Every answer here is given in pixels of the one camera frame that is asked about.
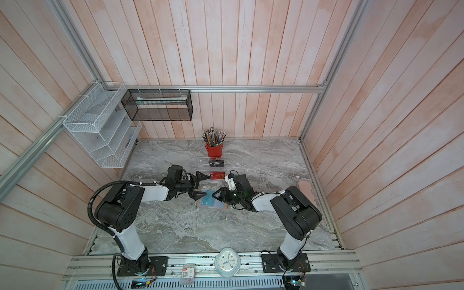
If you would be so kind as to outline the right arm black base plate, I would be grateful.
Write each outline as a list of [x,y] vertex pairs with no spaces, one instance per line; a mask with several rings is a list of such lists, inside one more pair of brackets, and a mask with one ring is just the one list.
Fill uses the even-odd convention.
[[261,253],[262,269],[264,273],[309,273],[311,266],[307,254],[300,253],[293,260],[288,260],[283,254]]

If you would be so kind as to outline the red credit card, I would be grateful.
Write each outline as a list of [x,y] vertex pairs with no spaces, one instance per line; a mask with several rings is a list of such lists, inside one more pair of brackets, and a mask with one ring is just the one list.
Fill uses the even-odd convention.
[[226,174],[224,171],[219,172],[210,172],[210,179],[211,180],[223,180]]

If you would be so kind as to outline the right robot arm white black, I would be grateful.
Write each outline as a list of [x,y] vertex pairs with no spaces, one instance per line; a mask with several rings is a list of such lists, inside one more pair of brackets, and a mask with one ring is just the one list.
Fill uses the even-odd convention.
[[296,186],[280,192],[256,192],[245,174],[228,174],[225,181],[227,187],[220,188],[212,197],[233,207],[239,205],[240,210],[276,213],[286,230],[277,253],[286,262],[295,260],[311,232],[322,221],[321,212],[314,203]]

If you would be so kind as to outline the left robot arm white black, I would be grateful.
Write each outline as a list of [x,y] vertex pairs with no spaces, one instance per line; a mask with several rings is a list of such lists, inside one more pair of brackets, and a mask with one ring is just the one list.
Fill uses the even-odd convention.
[[121,254],[129,261],[137,261],[146,251],[133,223],[142,203],[170,201],[187,193],[194,200],[206,193],[198,190],[199,183],[210,176],[201,172],[190,174],[182,166],[172,165],[161,181],[113,181],[101,186],[88,204],[91,222],[116,241]]

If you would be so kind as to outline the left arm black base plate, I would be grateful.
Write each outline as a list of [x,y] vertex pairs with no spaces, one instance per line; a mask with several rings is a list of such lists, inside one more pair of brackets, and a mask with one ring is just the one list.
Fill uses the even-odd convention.
[[117,275],[118,277],[164,276],[166,274],[167,262],[167,256],[141,256],[137,261],[122,257]]

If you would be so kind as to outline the teal credit card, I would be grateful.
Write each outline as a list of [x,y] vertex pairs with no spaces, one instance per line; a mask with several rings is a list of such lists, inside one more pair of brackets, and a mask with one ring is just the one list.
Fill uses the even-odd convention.
[[215,204],[215,199],[212,197],[212,192],[208,191],[205,196],[203,196],[200,201],[199,205],[203,207],[213,207]]

